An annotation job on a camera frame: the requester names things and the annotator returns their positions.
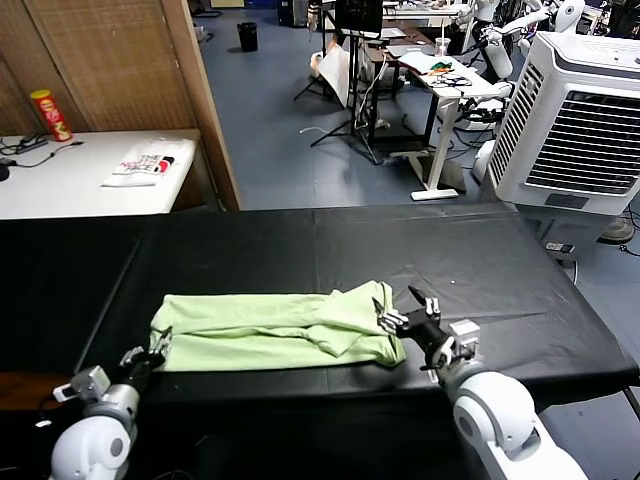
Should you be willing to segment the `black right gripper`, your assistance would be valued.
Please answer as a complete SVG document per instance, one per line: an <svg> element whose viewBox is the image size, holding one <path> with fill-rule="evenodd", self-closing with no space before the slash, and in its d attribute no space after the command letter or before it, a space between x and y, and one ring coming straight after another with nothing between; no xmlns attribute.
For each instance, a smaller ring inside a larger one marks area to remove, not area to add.
<svg viewBox="0 0 640 480"><path fill-rule="evenodd" d="M412 285L408 290L426 313L409 312L405 317L396 310L386 311L385 307L373 298L377 324L389 334L402 332L402 337L413 340L426 358L439 358L441 349L450 346L453 341L453 337L440 328L440 320L429 317L440 315L439 299L428 297L423 290Z"/></svg>

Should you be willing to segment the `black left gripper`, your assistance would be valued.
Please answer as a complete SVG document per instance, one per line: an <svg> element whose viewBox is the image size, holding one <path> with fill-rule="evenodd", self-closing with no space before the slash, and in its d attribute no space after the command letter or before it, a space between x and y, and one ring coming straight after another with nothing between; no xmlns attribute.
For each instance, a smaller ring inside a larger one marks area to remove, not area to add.
<svg viewBox="0 0 640 480"><path fill-rule="evenodd" d="M165 363L165 357L170 349L173 327L154 330L156 338L150 343L150 353L143 348L132 348L127 351L119 362L122 368L122 383L135 390L145 390L151 373Z"/></svg>

